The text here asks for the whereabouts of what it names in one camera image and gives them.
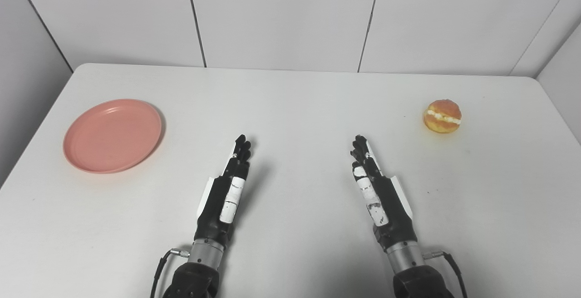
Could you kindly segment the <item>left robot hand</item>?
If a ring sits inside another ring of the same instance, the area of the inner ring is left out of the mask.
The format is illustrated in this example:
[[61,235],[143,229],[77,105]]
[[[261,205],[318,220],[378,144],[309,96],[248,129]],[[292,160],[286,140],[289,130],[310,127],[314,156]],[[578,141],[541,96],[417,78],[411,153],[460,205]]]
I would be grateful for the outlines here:
[[197,218],[194,239],[213,240],[226,248],[234,232],[234,219],[241,200],[251,157],[251,143],[244,134],[234,142],[224,172],[212,179],[205,205]]

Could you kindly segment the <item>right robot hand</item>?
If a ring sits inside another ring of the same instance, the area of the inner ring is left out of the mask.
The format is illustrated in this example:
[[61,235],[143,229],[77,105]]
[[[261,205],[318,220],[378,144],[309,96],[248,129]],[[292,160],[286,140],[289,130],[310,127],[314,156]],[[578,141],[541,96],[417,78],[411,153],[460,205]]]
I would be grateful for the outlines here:
[[413,213],[399,180],[395,176],[384,176],[366,137],[356,135],[352,145],[353,176],[365,199],[380,246],[387,251],[404,241],[417,242]]

